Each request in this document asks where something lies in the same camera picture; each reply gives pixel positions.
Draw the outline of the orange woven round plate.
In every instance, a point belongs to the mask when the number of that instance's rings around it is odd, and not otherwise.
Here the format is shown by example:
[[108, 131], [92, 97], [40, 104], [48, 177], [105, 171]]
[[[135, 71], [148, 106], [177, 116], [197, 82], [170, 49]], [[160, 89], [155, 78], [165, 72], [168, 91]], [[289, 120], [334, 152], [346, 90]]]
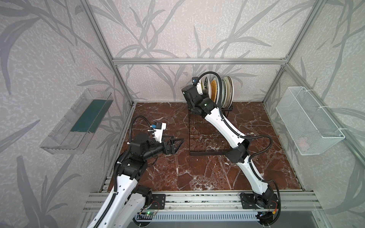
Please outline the orange woven round plate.
[[211, 100], [213, 102], [216, 102], [216, 100], [217, 100], [217, 94], [218, 94], [217, 81], [215, 79], [213, 79], [211, 81]]

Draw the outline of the light green flower plate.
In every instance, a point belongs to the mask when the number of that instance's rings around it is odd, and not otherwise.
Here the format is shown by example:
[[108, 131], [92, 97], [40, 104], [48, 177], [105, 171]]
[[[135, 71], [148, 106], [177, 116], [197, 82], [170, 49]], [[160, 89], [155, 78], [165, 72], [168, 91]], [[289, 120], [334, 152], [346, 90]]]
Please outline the light green flower plate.
[[222, 108], [223, 96], [224, 96], [223, 79], [221, 80], [221, 84], [222, 84], [222, 89], [221, 89], [221, 108]]

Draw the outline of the cream plate with plum blossoms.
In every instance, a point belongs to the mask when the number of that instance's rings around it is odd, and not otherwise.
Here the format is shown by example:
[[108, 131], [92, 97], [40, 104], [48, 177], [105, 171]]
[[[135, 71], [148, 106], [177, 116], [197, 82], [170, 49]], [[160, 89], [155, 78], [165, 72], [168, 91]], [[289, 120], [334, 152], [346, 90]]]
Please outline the cream plate with plum blossoms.
[[233, 82], [232, 82], [232, 78], [228, 77], [229, 83], [230, 83], [230, 89], [231, 89], [231, 93], [230, 93], [230, 104], [229, 104], [229, 108], [231, 108], [232, 103], [233, 103], [233, 96], [234, 96], [234, 86], [233, 86]]

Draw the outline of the black wire dish rack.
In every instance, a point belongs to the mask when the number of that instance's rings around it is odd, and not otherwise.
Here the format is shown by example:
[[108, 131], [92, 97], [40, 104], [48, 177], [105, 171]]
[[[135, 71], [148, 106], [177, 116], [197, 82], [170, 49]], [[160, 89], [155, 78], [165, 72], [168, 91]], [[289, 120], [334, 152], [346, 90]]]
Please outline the black wire dish rack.
[[195, 104], [187, 101], [189, 108], [189, 154], [191, 156], [224, 155], [231, 146], [217, 127], [226, 125], [220, 109], [209, 98]]

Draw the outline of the white plate dark green rim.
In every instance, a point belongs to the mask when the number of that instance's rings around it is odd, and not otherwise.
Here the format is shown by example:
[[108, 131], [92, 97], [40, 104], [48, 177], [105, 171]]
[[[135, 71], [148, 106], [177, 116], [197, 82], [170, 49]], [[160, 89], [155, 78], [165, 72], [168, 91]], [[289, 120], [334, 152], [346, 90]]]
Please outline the white plate dark green rim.
[[212, 87], [211, 87], [211, 81], [208, 77], [205, 78], [204, 86], [206, 87], [208, 97], [211, 98], [212, 97]]

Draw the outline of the white plate cloud emblem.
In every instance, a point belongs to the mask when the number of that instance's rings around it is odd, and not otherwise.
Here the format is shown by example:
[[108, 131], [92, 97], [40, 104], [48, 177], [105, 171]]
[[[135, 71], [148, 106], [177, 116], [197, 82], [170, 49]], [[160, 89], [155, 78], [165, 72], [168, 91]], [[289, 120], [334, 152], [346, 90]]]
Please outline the white plate cloud emblem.
[[216, 100], [216, 104], [218, 107], [221, 107], [221, 99], [222, 99], [222, 82], [221, 82], [221, 77], [217, 76], [217, 100]]

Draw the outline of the sunburst plate teal rim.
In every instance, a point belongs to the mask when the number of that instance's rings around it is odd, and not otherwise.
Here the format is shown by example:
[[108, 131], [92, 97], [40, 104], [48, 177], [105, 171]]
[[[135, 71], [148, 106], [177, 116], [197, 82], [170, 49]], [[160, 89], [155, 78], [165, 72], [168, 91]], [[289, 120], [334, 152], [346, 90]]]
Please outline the sunburst plate teal rim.
[[230, 89], [230, 83], [229, 83], [228, 77], [226, 77], [226, 83], [227, 83], [227, 88], [228, 88], [228, 94], [227, 94], [227, 105], [226, 105], [226, 108], [229, 108], [231, 89]]

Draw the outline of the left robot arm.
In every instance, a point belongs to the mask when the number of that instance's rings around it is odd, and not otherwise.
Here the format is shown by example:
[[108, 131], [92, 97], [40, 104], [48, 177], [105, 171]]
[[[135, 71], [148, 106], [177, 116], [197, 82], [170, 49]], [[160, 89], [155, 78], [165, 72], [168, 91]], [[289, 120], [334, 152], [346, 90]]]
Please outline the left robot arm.
[[152, 190], [139, 185], [148, 161], [159, 154], [174, 155], [184, 143], [183, 138], [165, 135], [165, 123], [149, 124], [146, 133], [132, 135], [133, 125], [129, 127], [127, 150], [117, 158], [114, 165], [114, 186], [97, 215], [90, 222], [90, 228], [126, 228], [136, 220], [138, 213], [153, 204]]

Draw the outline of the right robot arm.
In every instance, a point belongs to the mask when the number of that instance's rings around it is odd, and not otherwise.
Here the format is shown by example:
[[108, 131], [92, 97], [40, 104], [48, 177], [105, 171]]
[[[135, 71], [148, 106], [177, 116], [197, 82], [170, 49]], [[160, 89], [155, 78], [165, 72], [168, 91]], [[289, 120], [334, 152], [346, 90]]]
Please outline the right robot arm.
[[[222, 87], [222, 79], [216, 72], [208, 71], [204, 72], [199, 77], [193, 77], [192, 84], [182, 88], [182, 93], [187, 101], [188, 109], [212, 124], [223, 135], [232, 148], [225, 156], [232, 163], [235, 163], [240, 167], [252, 187], [252, 191], [256, 197], [256, 203], [261, 204], [261, 207], [264, 207], [265, 204], [271, 202], [274, 196], [274, 190], [269, 183], [275, 181], [264, 180], [255, 167], [252, 159], [255, 156], [268, 151], [273, 144], [273, 139], [269, 135], [244, 135], [223, 115], [220, 99], [218, 99], [217, 102], [214, 102], [209, 98], [207, 93], [198, 92], [199, 80], [208, 74], [215, 75], [218, 79], [218, 88]], [[248, 151], [250, 140], [260, 138], [267, 138], [269, 140], [269, 145], [264, 150], [250, 155]]]

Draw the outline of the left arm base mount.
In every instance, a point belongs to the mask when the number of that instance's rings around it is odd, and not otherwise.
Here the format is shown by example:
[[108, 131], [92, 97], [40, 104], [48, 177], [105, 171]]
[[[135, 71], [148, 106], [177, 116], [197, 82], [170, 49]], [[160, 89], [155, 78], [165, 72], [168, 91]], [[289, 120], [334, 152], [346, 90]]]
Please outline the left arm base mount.
[[137, 193], [142, 195], [144, 198], [143, 209], [149, 210], [163, 210], [166, 203], [166, 195], [160, 193], [153, 193], [149, 187], [138, 185], [132, 191], [132, 193]]

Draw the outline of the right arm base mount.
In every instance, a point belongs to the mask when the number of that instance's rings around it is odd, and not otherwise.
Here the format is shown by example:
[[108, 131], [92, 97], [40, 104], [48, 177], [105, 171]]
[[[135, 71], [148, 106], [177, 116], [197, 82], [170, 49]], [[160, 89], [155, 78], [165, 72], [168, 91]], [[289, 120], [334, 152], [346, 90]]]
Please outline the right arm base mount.
[[239, 194], [240, 202], [243, 209], [252, 210], [273, 210], [276, 209], [279, 203], [279, 199], [276, 194], [273, 195], [272, 199], [265, 201], [255, 193], [244, 193]]

